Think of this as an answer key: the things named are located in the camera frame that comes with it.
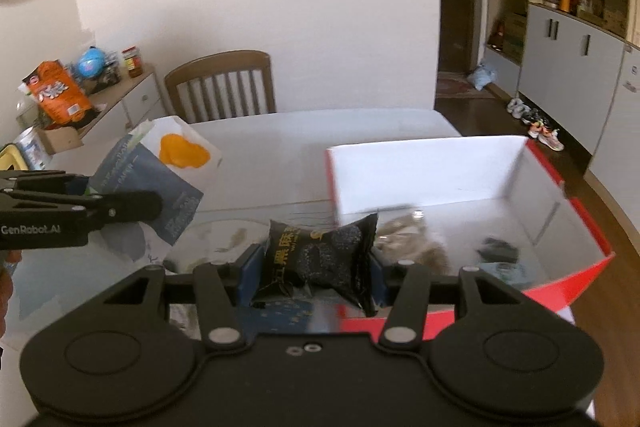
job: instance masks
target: drawer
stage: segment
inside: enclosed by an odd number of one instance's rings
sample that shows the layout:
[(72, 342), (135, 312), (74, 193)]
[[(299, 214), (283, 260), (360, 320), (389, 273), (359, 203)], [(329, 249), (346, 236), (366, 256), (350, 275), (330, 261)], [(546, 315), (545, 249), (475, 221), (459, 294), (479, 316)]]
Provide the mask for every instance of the drawer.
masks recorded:
[(154, 104), (154, 107), (152, 107), (149, 112), (142, 117), (142, 121), (155, 120), (156, 118), (162, 118), (164, 116), (167, 116), (167, 113), (164, 110), (164, 105), (162, 105), (162, 100), (158, 100)]
[(122, 138), (130, 131), (129, 118), (122, 102), (113, 106), (107, 114), (82, 137), (82, 143), (89, 145), (100, 143), (113, 138)]
[(160, 100), (160, 92), (156, 85), (156, 76), (150, 74), (123, 100), (133, 126), (137, 126), (142, 121), (142, 118), (156, 105), (158, 100)]

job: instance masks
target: orange snack bag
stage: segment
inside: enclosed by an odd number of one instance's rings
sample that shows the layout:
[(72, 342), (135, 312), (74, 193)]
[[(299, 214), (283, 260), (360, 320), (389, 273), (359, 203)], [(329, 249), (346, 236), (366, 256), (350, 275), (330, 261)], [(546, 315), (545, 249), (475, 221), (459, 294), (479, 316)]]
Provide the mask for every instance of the orange snack bag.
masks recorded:
[(94, 106), (59, 60), (41, 63), (23, 82), (57, 124), (79, 129), (97, 116)]

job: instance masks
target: blue toy globe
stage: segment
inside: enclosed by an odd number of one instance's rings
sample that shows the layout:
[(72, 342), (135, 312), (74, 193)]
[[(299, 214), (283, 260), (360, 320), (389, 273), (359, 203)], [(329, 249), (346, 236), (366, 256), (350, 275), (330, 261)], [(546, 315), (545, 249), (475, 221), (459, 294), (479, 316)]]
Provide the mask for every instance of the blue toy globe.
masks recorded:
[(78, 71), (85, 78), (94, 78), (102, 73), (105, 60), (104, 51), (91, 46), (78, 60)]

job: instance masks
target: screw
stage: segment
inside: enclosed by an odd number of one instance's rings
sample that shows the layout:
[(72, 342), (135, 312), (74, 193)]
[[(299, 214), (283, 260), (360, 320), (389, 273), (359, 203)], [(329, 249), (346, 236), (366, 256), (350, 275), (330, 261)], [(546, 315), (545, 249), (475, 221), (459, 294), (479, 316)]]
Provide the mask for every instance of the screw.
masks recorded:
[(411, 328), (396, 326), (385, 331), (385, 338), (394, 344), (407, 344), (417, 337), (417, 333)]
[(316, 343), (305, 344), (305, 351), (308, 353), (317, 353), (318, 351), (322, 351), (322, 346)]
[(209, 331), (209, 340), (215, 344), (233, 344), (240, 340), (240, 331), (234, 328), (216, 328)]
[(285, 351), (287, 355), (291, 355), (292, 357), (301, 357), (304, 352), (300, 346), (289, 346)]

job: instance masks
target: rug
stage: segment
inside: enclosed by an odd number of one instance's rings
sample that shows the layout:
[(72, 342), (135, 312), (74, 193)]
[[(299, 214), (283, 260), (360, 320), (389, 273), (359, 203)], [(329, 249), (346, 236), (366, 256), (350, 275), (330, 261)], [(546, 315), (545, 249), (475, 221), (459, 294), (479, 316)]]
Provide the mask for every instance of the rug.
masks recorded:
[(436, 98), (494, 98), (486, 89), (478, 91), (464, 73), (438, 73)]

